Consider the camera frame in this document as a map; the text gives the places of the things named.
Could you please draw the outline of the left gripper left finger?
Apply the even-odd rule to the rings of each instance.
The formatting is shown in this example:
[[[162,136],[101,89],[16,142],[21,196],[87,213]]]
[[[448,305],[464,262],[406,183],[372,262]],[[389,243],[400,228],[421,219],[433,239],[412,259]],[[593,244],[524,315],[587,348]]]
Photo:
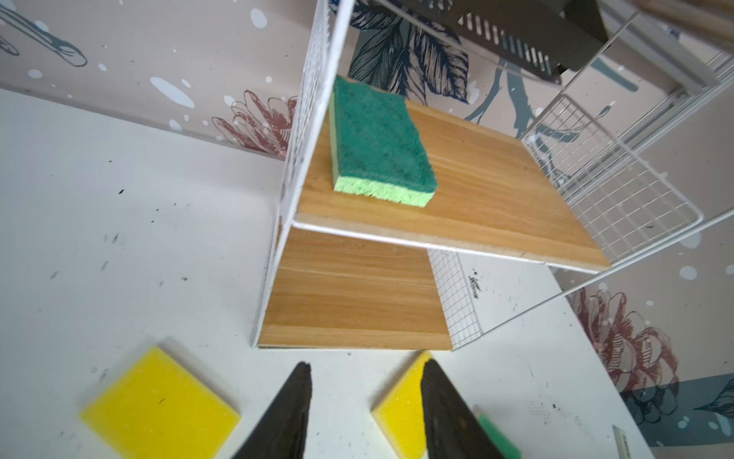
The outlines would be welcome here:
[[[301,361],[233,458],[303,458],[312,394],[311,365]]]

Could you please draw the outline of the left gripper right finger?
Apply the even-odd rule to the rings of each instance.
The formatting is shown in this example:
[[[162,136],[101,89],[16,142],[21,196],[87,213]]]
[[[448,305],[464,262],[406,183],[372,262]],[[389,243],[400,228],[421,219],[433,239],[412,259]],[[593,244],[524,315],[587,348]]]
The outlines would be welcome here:
[[[421,394],[430,459],[504,458],[434,359],[424,364]]]

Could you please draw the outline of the dark green sponge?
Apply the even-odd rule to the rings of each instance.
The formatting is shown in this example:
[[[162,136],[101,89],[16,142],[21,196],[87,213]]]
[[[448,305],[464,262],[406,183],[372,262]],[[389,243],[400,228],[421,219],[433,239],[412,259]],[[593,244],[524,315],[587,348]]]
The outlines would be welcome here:
[[[405,99],[339,76],[328,109],[334,191],[424,208],[438,182]]]

